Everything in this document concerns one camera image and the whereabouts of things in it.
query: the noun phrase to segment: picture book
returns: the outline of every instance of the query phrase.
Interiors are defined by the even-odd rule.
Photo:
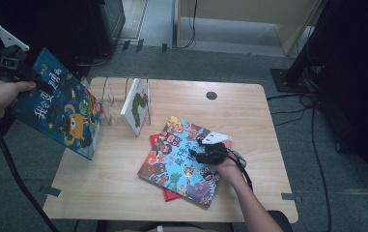
[[[147,112],[148,88],[141,78],[134,78],[121,109],[121,115],[135,135],[139,135]]]
[[[12,113],[18,120],[50,136],[88,160],[99,135],[100,105],[81,82],[44,48],[33,69],[53,87],[20,93]]]
[[[210,206],[219,175],[205,164],[198,163],[188,150],[202,149],[197,139],[205,138],[210,132],[185,119],[171,116],[139,169],[138,176]]]
[[[150,135],[151,147],[154,147],[156,145],[156,141],[160,139],[160,137],[161,137],[160,133]],[[170,201],[181,197],[179,194],[177,194],[174,191],[171,191],[168,188],[162,188],[162,192],[165,201]]]

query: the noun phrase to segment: white book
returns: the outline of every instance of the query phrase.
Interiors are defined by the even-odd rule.
[[[135,135],[139,135],[147,112],[148,88],[143,84],[141,78],[134,78],[121,110],[121,115]]]

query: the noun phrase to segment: person's forearm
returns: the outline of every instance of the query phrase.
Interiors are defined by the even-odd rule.
[[[249,232],[282,231],[243,179],[233,181],[232,187],[238,196]]]

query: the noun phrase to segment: gray floor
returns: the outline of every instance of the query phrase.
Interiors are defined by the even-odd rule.
[[[252,46],[231,41],[230,33],[215,31],[212,37],[208,33],[197,33],[199,37],[191,49],[161,52],[160,46],[172,40],[171,15],[168,14],[171,4],[170,0],[149,0],[139,33],[139,39],[145,40],[142,51],[136,52],[133,46],[125,51],[118,48],[105,64],[93,67],[89,76],[148,75],[163,79],[255,83],[264,87],[267,97],[280,95],[269,70],[288,69],[294,55],[284,56],[271,25],[246,25],[256,29],[254,37],[247,39],[253,41]],[[200,21],[199,31],[204,30],[202,23],[208,27],[207,21],[197,21]],[[269,101],[269,108],[271,112],[279,112],[301,109],[302,105],[298,98],[287,98]],[[297,199],[299,219],[293,224],[295,231],[327,229],[324,183],[312,146],[312,112],[312,109],[306,110],[301,120],[275,127]],[[322,110],[316,109],[314,115],[314,141],[328,187],[331,231],[368,231],[368,164],[356,155],[338,154]],[[276,125],[299,116],[299,113],[276,114],[272,120]],[[39,189],[51,185],[64,148],[20,122],[14,123],[5,139],[25,184],[43,204],[45,195]],[[53,221],[60,231],[72,231],[76,223],[73,219]],[[81,220],[77,231],[95,231],[96,225],[95,220]],[[235,228],[245,231],[242,223]],[[1,151],[0,231],[49,231],[13,181]]]

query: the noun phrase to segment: colorful book cover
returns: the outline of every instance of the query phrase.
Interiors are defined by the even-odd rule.
[[[156,145],[156,141],[160,138],[161,138],[160,133],[150,135],[151,147],[154,147]],[[170,201],[181,197],[179,194],[177,194],[174,191],[171,191],[168,188],[162,188],[162,192],[165,201]]]
[[[188,150],[202,150],[197,139],[205,138],[210,132],[185,119],[171,116],[138,176],[210,206],[219,175],[205,164],[198,163]]]
[[[129,88],[121,115],[135,133],[139,135],[148,111],[148,88],[141,78],[134,78]]]
[[[88,160],[99,135],[100,105],[93,94],[46,48],[33,69],[54,88],[21,93],[13,115]]]

